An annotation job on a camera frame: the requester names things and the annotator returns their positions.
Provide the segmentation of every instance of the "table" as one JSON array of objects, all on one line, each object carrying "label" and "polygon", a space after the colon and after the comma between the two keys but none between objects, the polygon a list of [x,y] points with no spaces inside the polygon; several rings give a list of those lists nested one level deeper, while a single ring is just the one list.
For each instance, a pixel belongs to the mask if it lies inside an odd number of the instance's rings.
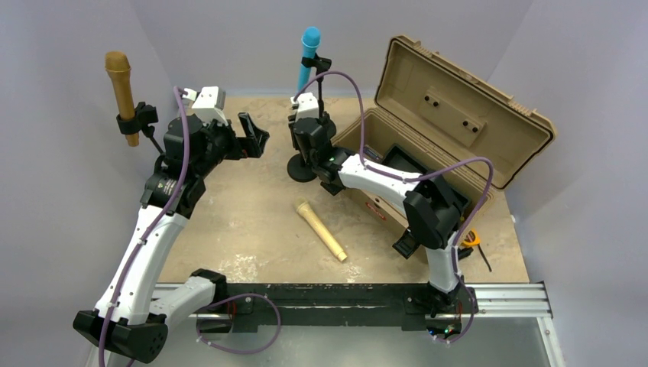
[{"label": "table", "polygon": [[[358,117],[355,98],[326,99],[326,111],[338,132]],[[365,108],[373,100],[363,100]],[[391,245],[396,237],[349,198],[331,196],[319,181],[297,183],[286,173],[295,155],[287,127],[287,97],[231,97],[225,114],[242,134],[236,117],[249,112],[268,132],[261,159],[224,161],[207,178],[207,192],[189,224],[176,240],[159,282],[184,282],[192,271],[207,268],[225,274],[229,282],[264,283],[410,283],[428,277],[425,252],[409,259]],[[293,202],[303,196],[345,247],[348,259],[337,261],[313,230],[295,213]],[[520,246],[506,198],[498,193],[493,205],[473,223],[493,272],[475,250],[460,261],[466,281],[528,282]]]}]

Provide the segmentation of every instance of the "tan microphone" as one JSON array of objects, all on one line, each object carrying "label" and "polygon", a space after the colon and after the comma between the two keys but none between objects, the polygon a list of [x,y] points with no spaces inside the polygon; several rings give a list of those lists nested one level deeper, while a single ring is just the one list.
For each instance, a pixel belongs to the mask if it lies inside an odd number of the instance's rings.
[{"label": "tan microphone", "polygon": [[319,217],[315,214],[313,208],[310,207],[308,201],[300,197],[295,201],[295,209],[297,213],[302,216],[308,224],[310,224],[313,231],[315,231],[315,233],[317,233],[317,235],[322,239],[324,245],[331,250],[333,256],[335,256],[340,262],[344,262],[347,258],[344,249],[342,249],[340,244],[333,238],[333,235],[329,232],[326,226],[324,226],[324,223],[319,220]]},{"label": "tan microphone", "polygon": [[[121,51],[110,51],[105,55],[105,71],[110,76],[112,88],[115,90],[119,117],[130,120],[135,117],[133,94],[131,93],[131,64],[126,54]],[[140,144],[140,134],[126,135],[128,145],[137,147]]]}]

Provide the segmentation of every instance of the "red label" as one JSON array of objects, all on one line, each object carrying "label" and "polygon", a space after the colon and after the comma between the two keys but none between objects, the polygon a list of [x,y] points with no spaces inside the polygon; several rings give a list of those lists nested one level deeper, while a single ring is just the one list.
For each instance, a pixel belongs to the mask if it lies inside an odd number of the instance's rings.
[{"label": "red label", "polygon": [[382,213],[379,212],[378,209],[375,208],[375,206],[371,205],[368,201],[365,201],[364,203],[367,204],[367,208],[371,209],[371,210],[372,210],[374,213],[376,213],[376,215],[378,215],[382,220],[387,220],[387,218],[385,218],[385,216],[382,215]]}]

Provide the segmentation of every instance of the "case lid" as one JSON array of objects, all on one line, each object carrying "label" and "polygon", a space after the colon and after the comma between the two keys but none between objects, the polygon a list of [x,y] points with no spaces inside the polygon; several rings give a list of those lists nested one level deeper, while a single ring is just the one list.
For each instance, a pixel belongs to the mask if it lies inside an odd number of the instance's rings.
[{"label": "case lid", "polygon": [[[493,161],[493,186],[504,189],[556,137],[550,120],[407,36],[391,39],[376,106],[457,161]],[[484,180],[488,167],[471,164]]]}]

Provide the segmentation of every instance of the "gray wall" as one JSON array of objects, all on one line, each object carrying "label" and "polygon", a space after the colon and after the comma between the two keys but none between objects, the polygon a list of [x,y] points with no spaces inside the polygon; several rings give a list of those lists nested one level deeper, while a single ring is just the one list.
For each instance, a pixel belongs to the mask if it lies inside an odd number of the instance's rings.
[{"label": "gray wall", "polygon": [[648,2],[535,0],[491,82],[556,143],[507,192],[566,361],[648,365]]},{"label": "gray wall", "polygon": [[0,365],[80,365],[73,318],[108,285],[156,155],[119,134],[104,53],[127,53],[162,121],[176,109],[127,0],[34,3],[0,11]]},{"label": "gray wall", "polygon": [[[230,94],[296,92],[301,35],[322,32],[320,54],[371,96],[390,37],[408,34],[488,78],[531,0],[132,0],[172,83],[219,85]],[[353,92],[338,76],[326,91]]]}]

